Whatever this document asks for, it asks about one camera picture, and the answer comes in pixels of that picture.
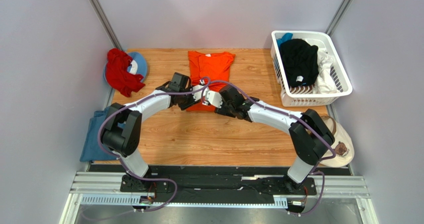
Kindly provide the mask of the orange t shirt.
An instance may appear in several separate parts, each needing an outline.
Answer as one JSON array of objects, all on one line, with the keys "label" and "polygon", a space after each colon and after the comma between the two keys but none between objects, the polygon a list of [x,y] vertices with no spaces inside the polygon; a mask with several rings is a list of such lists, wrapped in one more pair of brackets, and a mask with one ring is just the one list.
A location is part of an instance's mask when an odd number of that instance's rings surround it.
[{"label": "orange t shirt", "polygon": [[212,81],[228,82],[230,67],[235,60],[235,55],[229,52],[204,54],[189,51],[188,59],[192,85],[196,86],[203,77],[209,77]]}]

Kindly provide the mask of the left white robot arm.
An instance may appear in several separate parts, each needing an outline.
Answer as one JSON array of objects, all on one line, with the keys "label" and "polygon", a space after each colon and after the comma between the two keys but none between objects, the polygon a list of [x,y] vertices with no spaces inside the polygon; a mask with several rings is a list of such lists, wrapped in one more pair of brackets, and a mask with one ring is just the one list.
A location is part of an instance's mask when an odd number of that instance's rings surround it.
[{"label": "left white robot arm", "polygon": [[193,86],[188,76],[174,73],[170,81],[148,96],[126,105],[112,104],[97,134],[100,149],[114,156],[130,177],[152,181],[149,165],[138,151],[142,123],[173,106],[186,110],[199,103],[209,84],[209,79],[203,78],[199,85]]}]

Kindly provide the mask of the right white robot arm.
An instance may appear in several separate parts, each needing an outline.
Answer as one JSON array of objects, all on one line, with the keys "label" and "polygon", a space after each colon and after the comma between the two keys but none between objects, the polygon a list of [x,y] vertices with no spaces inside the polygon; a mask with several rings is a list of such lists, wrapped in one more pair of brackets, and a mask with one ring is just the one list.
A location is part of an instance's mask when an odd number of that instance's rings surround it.
[{"label": "right white robot arm", "polygon": [[328,151],[331,158],[335,157],[331,148],[334,135],[313,109],[305,112],[281,109],[248,97],[233,85],[226,85],[219,92],[209,91],[205,99],[215,107],[216,113],[265,124],[287,133],[297,154],[287,172],[288,179],[294,184],[303,183]]}]

